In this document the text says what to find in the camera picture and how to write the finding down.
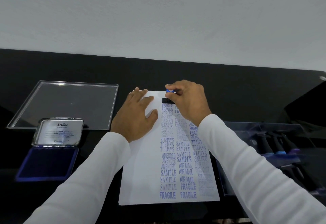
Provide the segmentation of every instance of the black desk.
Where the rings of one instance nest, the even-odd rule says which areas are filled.
[[[59,185],[58,182],[15,183],[13,177],[31,147],[33,132],[5,129],[39,80],[119,84],[114,114],[127,94],[141,89],[165,90],[164,85],[187,79],[205,88],[209,106],[224,121],[262,122],[270,119],[326,76],[325,72],[261,67],[156,61],[61,53],[0,50],[0,196],[5,208],[0,220],[25,220]],[[105,134],[83,132],[76,166],[82,163]],[[171,219],[243,217],[234,197],[220,202],[118,206],[122,170],[115,176],[98,222],[150,222]]]

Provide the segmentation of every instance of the white sleeve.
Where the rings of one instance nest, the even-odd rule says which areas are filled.
[[[220,162],[254,224],[326,223],[326,207],[248,146],[216,115],[198,135]]]
[[[108,132],[87,160],[39,207],[25,224],[93,224],[117,171],[130,158],[127,140]]]

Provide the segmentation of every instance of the white wall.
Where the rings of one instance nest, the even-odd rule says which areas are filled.
[[[0,0],[0,47],[326,71],[326,0]]]

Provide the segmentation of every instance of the hand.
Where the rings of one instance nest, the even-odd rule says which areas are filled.
[[[141,100],[146,93],[147,89],[135,88],[112,120],[111,132],[123,135],[129,143],[146,135],[158,118],[157,110],[153,110],[148,118],[145,116],[145,109],[154,99],[150,96]]]
[[[181,115],[197,127],[206,116],[212,114],[202,85],[182,80],[176,81],[171,85],[165,85],[165,87],[168,90],[177,91],[176,94],[167,92],[165,97],[171,99],[178,107]]]

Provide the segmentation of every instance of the sheet of paper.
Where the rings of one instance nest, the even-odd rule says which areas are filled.
[[[165,91],[145,111],[158,110],[158,120],[143,138],[130,144],[123,167],[119,205],[219,201],[211,159],[197,127],[174,104],[162,104]]]

